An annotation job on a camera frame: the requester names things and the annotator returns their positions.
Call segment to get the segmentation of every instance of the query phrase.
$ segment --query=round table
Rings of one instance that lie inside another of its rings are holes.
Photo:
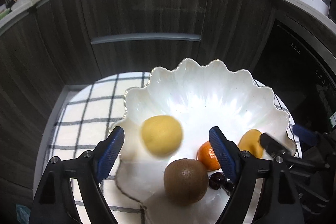
[[[61,110],[58,122],[53,129],[53,139],[46,152],[46,160],[58,156],[61,160],[77,158],[86,150],[93,150],[97,143],[105,140],[111,125],[121,120],[126,89],[144,87],[149,72],[129,72],[103,78],[77,93]],[[264,86],[255,80],[258,86]],[[287,110],[284,103],[275,95],[274,104],[278,109]],[[292,133],[294,125],[290,115],[288,137],[299,144],[299,138]],[[300,145],[296,156],[302,157]],[[125,195],[116,187],[114,178],[119,165],[115,162],[110,175],[100,184],[100,189],[119,224],[144,224],[144,212],[140,204]],[[84,224],[90,223],[76,179],[71,179],[73,196],[78,213]]]

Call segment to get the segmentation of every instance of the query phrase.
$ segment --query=white bowl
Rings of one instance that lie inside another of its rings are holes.
[[[197,150],[208,141],[213,126],[219,126],[226,138],[236,144],[249,129],[256,128],[291,148],[286,133],[289,115],[275,107],[273,90],[257,87],[249,71],[231,72],[220,60],[200,66],[185,59],[173,71],[156,67],[144,88],[125,92],[124,102],[124,119],[114,125],[125,131],[116,182],[125,195],[142,204],[149,223],[217,221],[228,200],[225,191],[208,188],[199,202],[179,207],[167,200],[163,185],[166,166],[182,158],[196,159]],[[158,159],[145,149],[140,128],[146,119],[162,114],[180,121],[184,139],[173,155]],[[270,159],[266,153],[263,158]],[[260,189],[258,180],[245,223],[253,218]]]

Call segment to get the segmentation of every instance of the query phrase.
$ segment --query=metal bolt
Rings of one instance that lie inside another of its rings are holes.
[[[91,150],[86,150],[83,154],[85,158],[90,158],[92,156],[92,151]]]
[[[52,164],[58,162],[58,157],[57,157],[57,156],[52,157],[52,158],[50,159],[50,162],[51,162]]]
[[[275,157],[275,160],[278,162],[278,163],[282,163],[284,160],[283,158],[279,157],[279,156],[276,156]]]
[[[251,153],[250,153],[249,151],[244,150],[244,151],[241,152],[241,155],[242,155],[244,158],[248,158],[248,157],[251,156]]]

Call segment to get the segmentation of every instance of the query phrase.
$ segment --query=orange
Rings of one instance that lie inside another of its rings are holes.
[[[215,171],[221,168],[209,141],[203,143],[198,149],[197,160],[209,171]]]

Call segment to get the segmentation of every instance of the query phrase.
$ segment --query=tablecloth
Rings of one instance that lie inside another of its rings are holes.
[[[149,72],[130,72],[112,75],[89,85],[76,94],[61,110],[59,119],[53,128],[53,138],[46,152],[46,161],[58,156],[61,160],[78,157],[86,150],[93,150],[98,142],[108,136],[110,126],[121,120],[124,108],[124,93],[129,87],[143,87],[149,78]],[[278,96],[274,98],[278,109],[287,110]],[[290,115],[288,136],[299,143],[299,138],[292,133],[294,125]],[[302,157],[300,145],[297,155]],[[100,189],[119,224],[144,224],[144,211],[140,204],[124,196],[116,187],[114,178],[119,159],[114,164],[110,175],[100,184]],[[78,213],[84,224],[89,224],[82,197],[76,179],[71,180],[73,196]]]

